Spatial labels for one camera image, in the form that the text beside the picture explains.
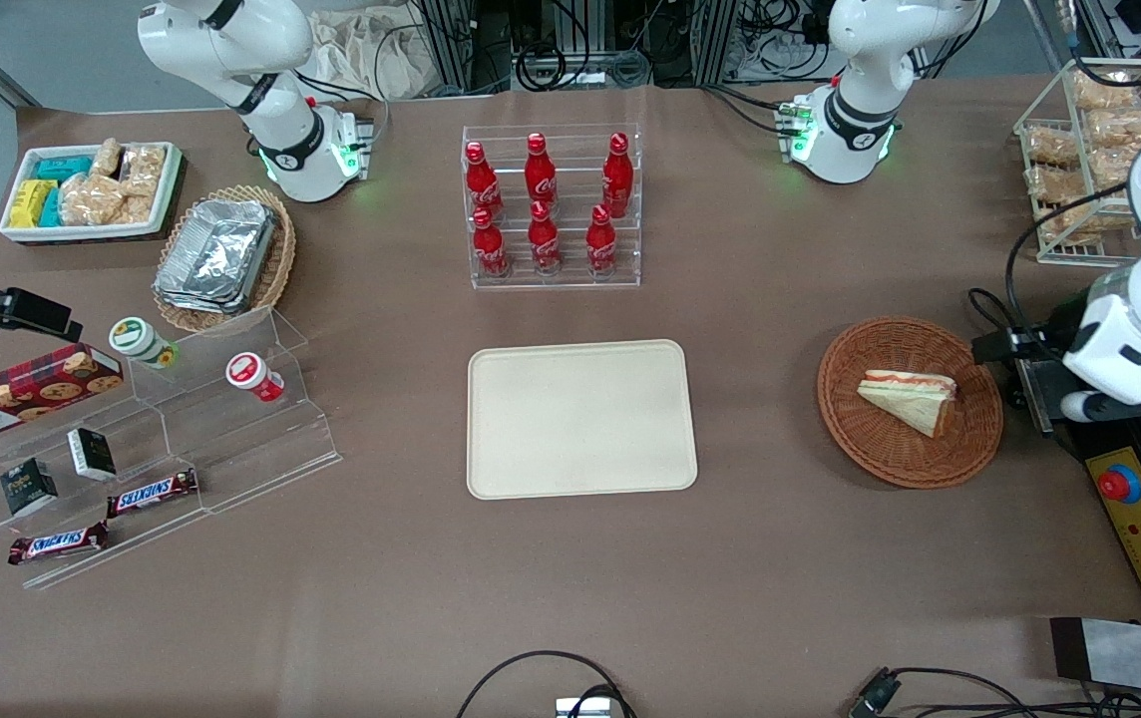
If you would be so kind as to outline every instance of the small black box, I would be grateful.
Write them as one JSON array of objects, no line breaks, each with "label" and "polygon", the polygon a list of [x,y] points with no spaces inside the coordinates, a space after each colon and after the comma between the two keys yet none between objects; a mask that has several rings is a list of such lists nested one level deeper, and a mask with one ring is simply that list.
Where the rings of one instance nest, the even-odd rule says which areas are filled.
[{"label": "small black box", "polygon": [[68,433],[70,454],[74,455],[74,473],[80,477],[107,482],[115,476],[110,442],[102,433],[78,428]]},{"label": "small black box", "polygon": [[14,517],[27,517],[48,501],[56,500],[56,482],[47,473],[47,463],[38,459],[8,469],[0,477],[0,483]]}]

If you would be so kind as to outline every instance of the brown paper tablecloth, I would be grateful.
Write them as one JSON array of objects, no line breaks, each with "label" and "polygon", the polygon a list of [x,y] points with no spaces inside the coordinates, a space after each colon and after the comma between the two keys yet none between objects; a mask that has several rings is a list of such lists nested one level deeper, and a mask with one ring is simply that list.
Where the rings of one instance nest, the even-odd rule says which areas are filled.
[{"label": "brown paper tablecloth", "polygon": [[[812,395],[823,349],[853,322],[986,331],[963,291],[1000,288],[1026,226],[1008,137],[1043,82],[919,84],[890,158],[853,186],[785,167],[766,132],[695,90],[398,104],[370,181],[289,205],[300,249],[280,309],[309,337],[306,380],[343,462],[52,590],[22,591],[0,546],[0,715],[442,717],[533,648],[601,660],[647,717],[835,715],[881,664],[1077,699],[1052,680],[1044,618],[1141,618],[1084,473],[1011,412],[968,485],[892,490],[840,453]],[[644,287],[471,290],[462,126],[617,119],[644,123]],[[268,184],[228,111],[19,118],[22,148],[106,136],[178,143],[181,208]],[[74,306],[104,344],[124,314],[155,315],[159,250],[0,236],[0,287]],[[1018,272],[1037,313],[1093,276]],[[686,349],[690,490],[469,495],[475,352],[654,337]],[[50,347],[0,337],[0,366]],[[515,667],[471,715],[551,715],[591,683],[570,664]],[[901,696],[992,699],[928,680]]]}]

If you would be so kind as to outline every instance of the walkers cookie box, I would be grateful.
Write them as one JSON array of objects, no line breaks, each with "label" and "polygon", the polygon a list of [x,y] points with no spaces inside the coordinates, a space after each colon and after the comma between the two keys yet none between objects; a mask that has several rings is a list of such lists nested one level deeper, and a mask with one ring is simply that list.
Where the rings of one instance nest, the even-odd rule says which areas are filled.
[{"label": "walkers cookie box", "polygon": [[0,431],[32,422],[123,382],[123,369],[87,344],[72,344],[0,372]]}]

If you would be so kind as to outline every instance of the round wicker basket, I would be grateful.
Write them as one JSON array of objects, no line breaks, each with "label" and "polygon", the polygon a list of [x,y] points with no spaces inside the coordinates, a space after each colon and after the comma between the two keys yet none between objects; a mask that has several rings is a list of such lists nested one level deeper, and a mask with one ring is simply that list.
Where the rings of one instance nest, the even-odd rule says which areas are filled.
[{"label": "round wicker basket", "polygon": [[[207,200],[229,200],[229,201],[260,201],[268,208],[274,209],[278,215],[278,224],[274,227],[274,244],[269,248],[269,253],[265,258],[265,267],[260,268],[260,279],[256,287],[256,295],[251,297],[251,306],[248,310],[259,309],[260,306],[274,306],[282,298],[282,292],[288,289],[288,277],[291,274],[291,264],[297,258],[297,227],[291,224],[291,217],[282,201],[259,186],[232,186],[226,189],[218,189],[208,194]],[[163,247],[162,257],[159,265],[168,260],[168,255],[176,244],[176,236],[185,219],[188,219],[196,208],[197,201],[185,209],[185,215],[175,224],[172,232],[168,236],[168,244]],[[185,331],[201,332],[210,330],[217,324],[232,320],[234,314],[220,314],[218,312],[200,312],[196,309],[181,309],[178,306],[165,304],[159,296],[154,297],[154,304],[159,305],[159,313],[163,315],[168,323],[175,328],[183,328]]]},{"label": "round wicker basket", "polygon": [[[930,438],[858,395],[868,369],[945,374],[956,406],[944,436]],[[912,317],[855,324],[827,347],[818,369],[818,405],[832,438],[867,471],[893,485],[960,485],[995,457],[1004,428],[1001,392],[969,346],[944,328]]]}]

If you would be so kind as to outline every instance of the snickers bar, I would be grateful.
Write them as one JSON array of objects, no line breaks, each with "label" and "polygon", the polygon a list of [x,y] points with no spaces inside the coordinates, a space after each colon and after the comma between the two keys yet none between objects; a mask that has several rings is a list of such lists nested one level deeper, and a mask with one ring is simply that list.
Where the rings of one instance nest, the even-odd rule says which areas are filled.
[{"label": "snickers bar", "polygon": [[26,564],[37,558],[50,556],[70,556],[88,550],[102,550],[108,546],[110,532],[105,522],[80,529],[78,532],[64,532],[42,538],[22,538],[13,542],[8,554],[8,563]]},{"label": "snickers bar", "polygon": [[123,495],[111,495],[106,502],[108,508],[105,518],[114,518],[124,510],[143,509],[151,503],[165,501],[173,495],[181,495],[197,491],[197,476],[193,469],[167,477],[161,482],[151,485],[143,485],[136,491],[129,491]]}]

